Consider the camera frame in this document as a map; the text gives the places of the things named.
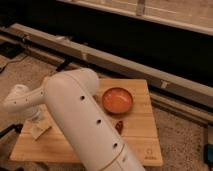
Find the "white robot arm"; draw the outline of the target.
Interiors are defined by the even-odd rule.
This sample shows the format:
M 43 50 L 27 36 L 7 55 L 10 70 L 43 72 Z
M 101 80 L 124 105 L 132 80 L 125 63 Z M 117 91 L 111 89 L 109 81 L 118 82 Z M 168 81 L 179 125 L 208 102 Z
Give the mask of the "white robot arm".
M 44 104 L 87 171 L 145 171 L 94 100 L 98 75 L 83 68 L 59 72 L 39 88 L 13 88 L 4 100 L 11 112 Z

